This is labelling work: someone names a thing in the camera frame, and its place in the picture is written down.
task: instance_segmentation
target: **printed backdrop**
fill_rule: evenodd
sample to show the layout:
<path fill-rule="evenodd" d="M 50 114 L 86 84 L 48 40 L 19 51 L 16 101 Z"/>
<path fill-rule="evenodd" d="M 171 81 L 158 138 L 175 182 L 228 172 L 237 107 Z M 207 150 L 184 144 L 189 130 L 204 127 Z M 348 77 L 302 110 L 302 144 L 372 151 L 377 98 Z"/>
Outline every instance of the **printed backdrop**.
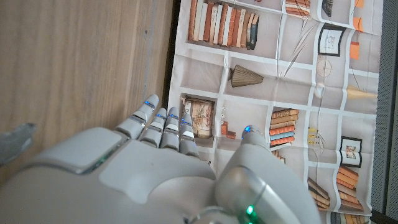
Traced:
<path fill-rule="evenodd" d="M 272 113 L 297 109 L 294 141 L 279 156 L 309 189 L 311 179 L 328 194 L 318 200 L 328 204 L 324 223 L 369 220 L 355 215 L 371 215 L 382 1 L 213 1 L 259 15 L 254 50 L 188 40 L 191 2 L 181 2 L 169 108 L 181 111 L 186 96 L 215 102 L 213 137 L 196 139 L 201 159 L 220 175 L 246 125 L 271 142 Z M 233 88 L 236 65 L 262 83 Z M 221 134 L 223 121 L 236 139 Z"/>

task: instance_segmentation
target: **gray object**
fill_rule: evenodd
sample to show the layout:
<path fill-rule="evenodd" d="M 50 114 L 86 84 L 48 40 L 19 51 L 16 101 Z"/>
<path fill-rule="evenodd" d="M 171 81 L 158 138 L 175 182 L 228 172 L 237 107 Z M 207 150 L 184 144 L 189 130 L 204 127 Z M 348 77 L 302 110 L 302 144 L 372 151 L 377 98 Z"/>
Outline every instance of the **gray object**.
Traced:
<path fill-rule="evenodd" d="M 26 123 L 9 133 L 0 134 L 0 166 L 12 161 L 29 148 L 33 143 L 35 131 L 35 124 Z"/>

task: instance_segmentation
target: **stack of books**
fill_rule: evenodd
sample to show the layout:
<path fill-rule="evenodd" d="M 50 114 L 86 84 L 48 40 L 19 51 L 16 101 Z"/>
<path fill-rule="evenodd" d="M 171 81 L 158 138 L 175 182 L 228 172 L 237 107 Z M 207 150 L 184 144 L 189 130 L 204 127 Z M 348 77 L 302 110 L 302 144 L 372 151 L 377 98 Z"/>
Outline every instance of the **stack of books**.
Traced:
<path fill-rule="evenodd" d="M 309 0 L 286 0 L 286 13 L 300 18 L 310 17 Z"/>
<path fill-rule="evenodd" d="M 272 113 L 269 137 L 271 147 L 291 145 L 294 141 L 296 120 L 299 118 L 299 110 L 287 109 Z"/>
<path fill-rule="evenodd" d="M 273 152 L 272 152 L 272 155 L 276 156 L 276 158 L 278 158 L 281 162 L 283 162 L 284 164 L 286 164 L 286 159 L 285 159 L 284 157 L 280 156 L 278 151 L 276 151 L 276 150 L 273 151 Z"/>
<path fill-rule="evenodd" d="M 259 14 L 235 8 L 227 3 L 192 0 L 188 40 L 203 40 L 210 45 L 245 47 L 254 50 L 257 43 Z"/>
<path fill-rule="evenodd" d="M 337 189 L 341 199 L 341 206 L 363 211 L 361 203 L 356 199 L 356 184 L 358 173 L 347 167 L 340 167 L 337 173 Z"/>
<path fill-rule="evenodd" d="M 326 210 L 330 206 L 330 197 L 328 192 L 323 190 L 315 181 L 308 178 L 308 191 L 318 206 L 319 210 Z"/>

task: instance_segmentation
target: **orange book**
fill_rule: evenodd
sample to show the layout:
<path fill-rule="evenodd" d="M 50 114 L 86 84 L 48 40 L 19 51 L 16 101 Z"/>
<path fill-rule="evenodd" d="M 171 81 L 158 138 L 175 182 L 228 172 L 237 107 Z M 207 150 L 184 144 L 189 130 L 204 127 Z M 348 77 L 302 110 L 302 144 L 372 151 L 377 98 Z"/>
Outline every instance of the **orange book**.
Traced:
<path fill-rule="evenodd" d="M 349 183 L 347 183 L 345 181 L 342 181 L 340 179 L 336 179 L 336 182 L 341 184 L 341 185 L 343 185 L 343 186 L 345 186 L 345 187 L 347 187 L 347 188 L 349 188 L 349 189 L 354 189 L 355 188 L 354 185 L 351 185 L 351 184 L 349 184 Z"/>
<path fill-rule="evenodd" d="M 357 180 L 351 179 L 351 178 L 347 177 L 346 175 L 342 174 L 341 172 L 337 173 L 337 178 L 342 180 L 342 181 L 344 181 L 344 182 L 346 182 L 346 183 L 349 183 L 349 184 L 351 184 L 353 186 L 355 186 L 358 183 Z"/>
<path fill-rule="evenodd" d="M 191 11 L 189 13 L 188 40 L 193 40 L 193 30 L 195 28 L 195 16 L 197 13 L 198 0 L 191 0 Z"/>
<path fill-rule="evenodd" d="M 362 205 L 360 203 L 359 204 L 355 204 L 353 202 L 349 202 L 349 201 L 341 199 L 341 204 L 345 205 L 347 207 L 350 207 L 350 208 L 356 208 L 358 210 L 362 210 L 363 211 L 363 207 L 362 207 Z"/>
<path fill-rule="evenodd" d="M 239 32 L 239 20 L 241 18 L 241 10 L 237 9 L 235 14 L 235 22 L 234 22 L 234 32 L 232 34 L 232 46 L 236 47 L 238 41 L 238 32 Z"/>
<path fill-rule="evenodd" d="M 299 113 L 298 109 L 287 109 L 287 110 L 282 110 L 282 111 L 276 111 L 272 113 L 271 118 L 275 119 L 275 118 L 281 118 L 284 116 L 292 116 L 292 115 L 296 115 Z"/>
<path fill-rule="evenodd" d="M 223 11 L 221 12 L 220 29 L 218 32 L 218 45 L 223 45 L 223 34 L 226 20 L 226 11 L 228 10 L 228 4 L 223 4 Z"/>
<path fill-rule="evenodd" d="M 356 199 L 356 197 L 350 196 L 348 194 L 345 194 L 341 191 L 338 192 L 338 194 L 340 195 L 340 198 L 349 202 L 353 202 L 353 203 L 359 203 L 359 201 Z"/>
<path fill-rule="evenodd" d="M 338 172 L 346 175 L 347 177 L 349 177 L 351 179 L 358 180 L 358 173 L 353 170 L 350 170 L 347 167 L 339 167 Z"/>
<path fill-rule="evenodd" d="M 287 138 L 276 139 L 276 140 L 271 141 L 271 146 L 275 146 L 277 144 L 285 144 L 287 142 L 292 142 L 292 141 L 294 141 L 293 136 L 287 137 Z"/>
<path fill-rule="evenodd" d="M 294 125 L 288 126 L 288 127 L 283 127 L 283 128 L 277 128 L 277 129 L 272 129 L 269 130 L 269 135 L 276 135 L 276 134 L 282 134 L 286 133 L 289 131 L 294 131 Z"/>
<path fill-rule="evenodd" d="M 207 5 L 205 33 L 203 34 L 203 40 L 206 42 L 209 42 L 209 39 L 210 39 L 211 11 L 213 10 L 213 6 L 214 6 L 213 2 L 209 2 Z"/>
<path fill-rule="evenodd" d="M 236 9 L 232 9 L 231 20 L 229 22 L 228 41 L 226 44 L 228 47 L 232 45 L 232 36 L 234 34 L 234 25 L 235 25 L 235 15 L 236 15 Z"/>

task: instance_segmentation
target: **wood grain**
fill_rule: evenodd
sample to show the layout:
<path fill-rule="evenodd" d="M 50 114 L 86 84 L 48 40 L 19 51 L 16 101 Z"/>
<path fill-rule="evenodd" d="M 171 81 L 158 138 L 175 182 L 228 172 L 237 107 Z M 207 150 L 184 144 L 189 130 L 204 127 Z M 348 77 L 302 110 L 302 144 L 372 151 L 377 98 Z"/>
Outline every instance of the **wood grain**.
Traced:
<path fill-rule="evenodd" d="M 0 1 L 0 133 L 32 122 L 26 160 L 84 129 L 114 128 L 162 99 L 172 1 Z"/>

